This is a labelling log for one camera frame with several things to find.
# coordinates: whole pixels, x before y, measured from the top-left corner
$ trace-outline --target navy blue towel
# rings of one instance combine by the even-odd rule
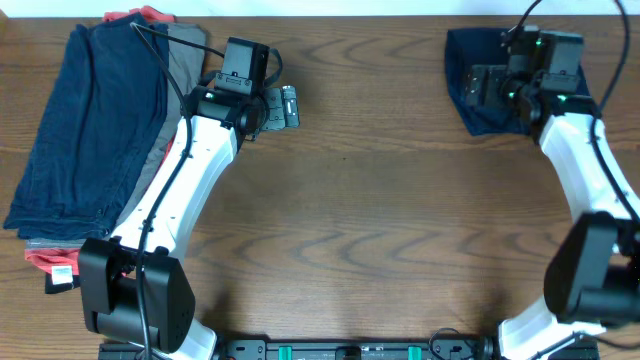
[[[131,22],[149,26],[134,14],[71,32],[4,223],[19,237],[102,238],[131,196],[167,112],[167,80]],[[168,62],[167,40],[145,36]]]
[[[462,121],[473,136],[484,134],[529,134],[513,111],[496,110],[486,107],[471,108],[465,104],[464,77],[472,65],[506,65],[509,60],[507,49],[501,47],[500,34],[508,29],[470,28],[447,32],[445,47],[445,74],[449,96],[462,117]],[[589,95],[582,67],[578,69],[582,78],[578,95]]]

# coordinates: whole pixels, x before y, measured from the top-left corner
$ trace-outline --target white wall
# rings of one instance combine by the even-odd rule
[[[96,17],[151,5],[178,16],[517,15],[533,0],[0,0],[10,17]],[[640,14],[640,0],[623,0]],[[616,14],[612,0],[545,0],[533,14]]]

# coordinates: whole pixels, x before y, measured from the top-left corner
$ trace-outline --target wood grain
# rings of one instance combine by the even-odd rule
[[[182,18],[277,47],[302,126],[243,147],[193,233],[186,271],[197,317],[272,338],[488,332],[536,299],[570,228],[550,163],[520,136],[472,138],[448,98],[446,31],[512,17]],[[97,19],[10,19],[0,42],[0,217],[13,198],[68,34]],[[533,17],[582,33],[599,98],[619,56],[617,17]],[[605,111],[607,136],[640,188],[640,45]],[[220,66],[208,58],[207,69]],[[24,243],[0,232],[0,358],[95,358],[101,336],[80,292],[43,294]],[[612,336],[630,342],[628,327]],[[602,348],[607,359],[640,354]]]

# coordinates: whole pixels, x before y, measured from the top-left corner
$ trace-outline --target stack of clothes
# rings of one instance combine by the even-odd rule
[[[26,239],[25,259],[46,272],[45,293],[80,285],[86,238],[108,239],[142,199],[180,120],[180,103],[131,22],[196,44],[205,33],[153,8],[107,13],[71,32],[29,162],[4,223]],[[204,52],[144,34],[183,94]]]

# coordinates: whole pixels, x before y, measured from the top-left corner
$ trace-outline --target wire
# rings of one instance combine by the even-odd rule
[[[601,337],[598,336],[592,336],[589,334],[585,334],[583,332],[576,332],[573,333],[571,336],[564,338],[560,341],[558,341],[557,343],[551,345],[550,347],[546,348],[545,350],[536,353],[536,356],[532,357],[531,360],[539,360],[542,359],[545,355],[556,352],[566,346],[569,346],[571,344],[573,344],[574,342],[580,341],[580,340],[591,340],[591,341],[595,341],[601,344],[605,344],[607,346],[610,346],[612,348],[618,349],[618,350],[623,350],[623,351],[634,351],[634,350],[640,350],[640,343],[637,344],[618,344],[616,342],[610,341],[610,340],[606,340],[603,339]]]
[[[433,335],[431,335],[431,337],[429,338],[429,351],[431,351],[431,354],[433,356],[435,356],[438,360],[445,360],[442,356],[440,356],[434,349],[433,349],[433,340],[437,339],[438,334],[440,334],[443,331],[451,331],[454,332],[458,335],[460,335],[460,332],[454,328],[440,328],[438,329],[438,331],[436,331],[435,333],[433,333]],[[463,340],[465,345],[467,345],[469,347],[469,350],[471,350],[471,356],[468,356],[466,358],[462,358],[461,360],[470,360],[473,359],[473,357],[475,356],[474,353],[476,351],[475,346],[472,346],[471,344],[469,344],[469,342],[467,340]]]
[[[135,27],[138,30],[142,30],[144,32],[148,32],[149,34],[153,34],[153,35],[159,36],[161,38],[165,38],[167,40],[175,41],[175,42],[180,43],[182,45],[187,45],[187,46],[191,46],[191,47],[194,47],[194,48],[202,49],[204,51],[209,51],[209,52],[214,53],[214,54],[216,54],[216,55],[218,55],[218,56],[220,56],[221,58],[224,59],[224,53],[222,53],[222,52],[220,52],[220,51],[218,51],[216,49],[212,49],[212,48],[210,48],[208,46],[204,46],[204,45],[200,45],[200,44],[195,44],[195,43],[192,43],[192,42],[189,42],[189,41],[186,41],[186,40],[178,39],[176,37],[169,36],[169,35],[167,35],[165,33],[160,32],[160,31],[155,31],[153,29],[149,29],[148,27],[145,27],[145,26],[142,26],[142,25],[139,25],[139,24],[136,24],[136,23],[131,23],[131,24],[132,24],[131,26],[134,26],[133,24],[135,24]]]
[[[545,355],[556,352],[566,346],[569,346],[571,344],[573,344],[574,342],[576,342],[577,340],[579,340],[584,334],[583,333],[573,333],[572,335],[570,335],[569,337],[566,337],[560,341],[558,341],[557,343],[549,346],[548,348],[539,351],[536,353],[536,356],[532,357],[531,360],[539,360],[542,359]]]
[[[146,245],[149,232],[153,231],[153,228],[152,228],[153,218],[155,217],[155,214],[158,211],[158,208],[160,207],[162,200],[164,199],[165,195],[169,191],[171,184],[173,183],[178,173],[180,172],[180,169],[182,168],[184,163],[187,161],[187,158],[189,157],[189,152],[191,151],[193,129],[191,127],[191,114],[187,112],[187,106],[184,100],[184,96],[180,92],[180,88],[178,87],[178,84],[176,83],[173,76],[171,76],[171,73],[169,72],[167,65],[164,63],[164,61],[162,61],[162,59],[160,58],[160,55],[158,55],[158,53],[153,49],[153,47],[147,41],[144,35],[142,35],[142,32],[140,30],[147,31],[153,35],[156,35],[157,32],[151,29],[145,28],[144,26],[140,26],[136,23],[131,23],[131,28],[138,35],[138,38],[142,41],[145,48],[151,54],[154,55],[158,65],[160,66],[160,69],[169,80],[169,83],[171,83],[173,90],[176,92],[176,95],[180,100],[181,113],[185,117],[185,123],[187,126],[187,142],[184,146],[184,150],[182,151],[178,164],[173,169],[173,172],[171,172],[171,175],[169,176],[169,178],[167,179],[167,182],[162,187],[162,190],[160,190],[158,197],[156,198],[155,202],[151,206],[151,210],[149,210],[149,214],[147,215],[147,218],[143,222],[142,234],[140,235],[140,242],[138,243],[138,253],[136,255],[136,296],[138,299],[138,310],[140,311],[140,323],[142,324],[142,332],[144,336],[144,358],[145,360],[151,360],[152,356],[158,356],[158,355],[155,354],[153,349],[151,348],[151,339],[149,334],[149,321],[147,318],[147,304],[144,298],[144,263],[143,263],[144,250],[145,250],[145,245]]]
[[[597,336],[591,336],[591,335],[584,335],[582,337],[582,339],[586,339],[586,340],[594,340],[597,341],[601,344],[605,344],[607,346],[610,346],[614,349],[618,349],[618,350],[624,350],[624,351],[634,351],[634,350],[640,350],[640,343],[636,343],[636,344],[618,344],[616,342],[610,341],[610,340],[606,340],[603,339],[601,337],[597,337]]]
[[[527,9],[527,11],[525,11],[524,15],[522,15],[522,17],[520,18],[520,21],[518,22],[518,25],[516,25],[515,27],[515,31],[516,33],[514,34],[515,36],[513,37],[514,39],[516,37],[518,37],[518,35],[520,35],[520,31],[522,29],[522,26],[524,25],[524,21],[527,20],[527,18],[529,17],[529,14],[531,14],[531,11],[533,11],[533,9],[538,6],[538,4],[540,4],[542,2],[542,0],[536,0],[533,2],[533,4],[531,4],[531,6],[529,6],[529,8]]]
[[[622,6],[622,3],[620,2],[620,0],[613,0],[613,1],[616,3],[616,5],[618,6],[618,9],[620,10],[620,16],[622,18],[622,24],[624,26],[624,45],[622,46],[622,54],[620,55],[620,61],[618,62],[618,66],[616,67],[613,77],[611,78],[611,82],[609,83],[609,86],[607,87],[607,90],[605,91],[604,96],[602,97],[602,100],[600,101],[600,105],[598,105],[598,112],[600,113],[600,115],[602,115],[602,112],[604,111],[604,108],[607,105],[607,102],[609,101],[609,97],[611,97],[611,94],[613,93],[613,89],[618,83],[618,79],[620,78],[622,69],[624,68],[625,63],[627,62],[627,56],[629,55],[629,43],[631,38],[631,35],[630,35],[631,30],[629,26],[629,18],[627,17],[627,13],[625,12],[624,7]],[[625,195],[624,191],[622,191],[622,189],[620,188],[620,185],[618,185],[618,182],[616,181],[615,177],[611,173],[611,170],[609,170],[609,166],[607,166],[607,163],[604,160],[604,156],[602,156],[602,152],[600,151],[600,146],[598,145],[599,138],[598,136],[596,136],[597,122],[598,122],[598,119],[594,117],[593,121],[591,122],[591,127],[589,129],[589,138],[591,141],[591,145],[593,147],[593,152],[595,153],[596,158],[598,159],[598,163],[602,168],[602,172],[604,172],[605,176],[607,177],[607,180],[609,180],[609,183],[611,184],[611,187],[613,188],[613,192],[616,194],[616,197],[618,198],[620,203],[624,206],[624,208],[627,210],[633,222],[635,224],[638,224],[640,223],[640,218],[638,217],[638,214],[633,209],[633,206],[631,206],[631,204],[629,203],[627,196]]]

